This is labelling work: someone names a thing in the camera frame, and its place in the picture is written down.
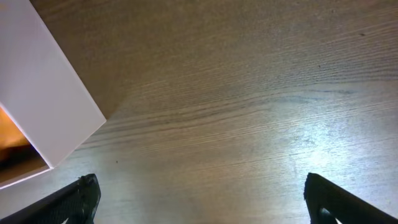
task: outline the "wooden surface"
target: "wooden surface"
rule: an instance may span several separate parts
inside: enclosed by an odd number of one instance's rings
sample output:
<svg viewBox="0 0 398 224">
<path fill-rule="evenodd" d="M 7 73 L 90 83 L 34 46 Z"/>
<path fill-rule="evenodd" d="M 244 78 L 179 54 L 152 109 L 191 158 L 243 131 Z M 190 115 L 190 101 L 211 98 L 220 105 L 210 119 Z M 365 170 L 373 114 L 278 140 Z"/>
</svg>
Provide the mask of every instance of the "wooden surface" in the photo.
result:
<svg viewBox="0 0 398 224">
<path fill-rule="evenodd" d="M 94 172 L 96 223 L 309 223 L 316 172 L 398 217 L 398 2 L 32 1 L 109 121 L 0 217 Z"/>
</svg>

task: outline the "wood grain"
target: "wood grain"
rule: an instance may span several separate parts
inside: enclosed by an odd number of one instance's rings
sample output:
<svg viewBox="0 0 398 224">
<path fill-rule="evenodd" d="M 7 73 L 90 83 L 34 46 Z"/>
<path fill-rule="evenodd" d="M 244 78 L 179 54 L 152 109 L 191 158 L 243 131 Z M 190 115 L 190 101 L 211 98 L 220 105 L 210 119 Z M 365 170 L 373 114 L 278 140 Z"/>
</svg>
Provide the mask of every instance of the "wood grain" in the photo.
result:
<svg viewBox="0 0 398 224">
<path fill-rule="evenodd" d="M 309 223 L 308 172 L 398 217 L 397 1 L 32 3 L 109 121 L 0 217 L 91 172 L 96 223 Z"/>
</svg>

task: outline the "orange object inside box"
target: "orange object inside box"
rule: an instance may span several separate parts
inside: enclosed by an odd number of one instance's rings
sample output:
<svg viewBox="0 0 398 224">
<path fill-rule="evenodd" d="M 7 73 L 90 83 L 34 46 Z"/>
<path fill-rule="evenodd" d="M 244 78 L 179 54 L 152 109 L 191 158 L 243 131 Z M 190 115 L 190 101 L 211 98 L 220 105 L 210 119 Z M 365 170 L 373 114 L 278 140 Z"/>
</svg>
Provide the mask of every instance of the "orange object inside box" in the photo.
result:
<svg viewBox="0 0 398 224">
<path fill-rule="evenodd" d="M 45 169 L 39 153 L 0 108 L 0 187 Z"/>
</svg>

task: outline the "brown wood tabletop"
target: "brown wood tabletop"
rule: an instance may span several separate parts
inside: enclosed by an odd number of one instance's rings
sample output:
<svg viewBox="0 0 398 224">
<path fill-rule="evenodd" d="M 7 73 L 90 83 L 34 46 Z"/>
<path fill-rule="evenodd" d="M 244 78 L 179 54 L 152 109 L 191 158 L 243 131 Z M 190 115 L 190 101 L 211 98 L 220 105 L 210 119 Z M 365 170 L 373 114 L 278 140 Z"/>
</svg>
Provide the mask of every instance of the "brown wood tabletop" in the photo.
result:
<svg viewBox="0 0 398 224">
<path fill-rule="evenodd" d="M 96 223 L 309 223 L 308 172 L 398 217 L 398 1 L 32 3 L 109 120 L 0 217 L 95 173 Z"/>
</svg>

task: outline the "open box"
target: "open box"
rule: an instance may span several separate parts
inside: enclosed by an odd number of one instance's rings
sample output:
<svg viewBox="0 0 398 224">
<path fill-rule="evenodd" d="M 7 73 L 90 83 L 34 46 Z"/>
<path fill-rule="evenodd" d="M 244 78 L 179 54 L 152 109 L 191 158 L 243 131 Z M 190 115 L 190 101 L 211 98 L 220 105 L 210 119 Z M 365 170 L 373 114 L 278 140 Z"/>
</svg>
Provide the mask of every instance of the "open box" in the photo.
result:
<svg viewBox="0 0 398 224">
<path fill-rule="evenodd" d="M 0 0 L 0 33 L 0 107 L 31 150 L 0 166 L 3 189 L 57 167 L 106 120 L 28 0 Z"/>
</svg>

